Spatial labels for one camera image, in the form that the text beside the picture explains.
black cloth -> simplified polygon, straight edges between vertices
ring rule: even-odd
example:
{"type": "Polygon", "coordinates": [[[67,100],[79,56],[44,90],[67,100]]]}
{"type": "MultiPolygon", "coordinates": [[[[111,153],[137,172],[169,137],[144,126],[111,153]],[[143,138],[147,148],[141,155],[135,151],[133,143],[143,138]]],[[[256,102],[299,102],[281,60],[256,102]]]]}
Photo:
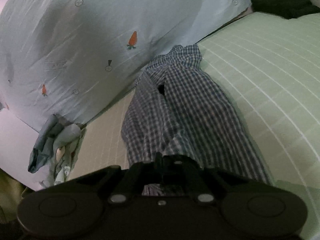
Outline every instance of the black cloth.
{"type": "Polygon", "coordinates": [[[251,0],[255,12],[265,12],[285,19],[298,18],[303,15],[320,13],[320,8],[310,0],[251,0]]]}

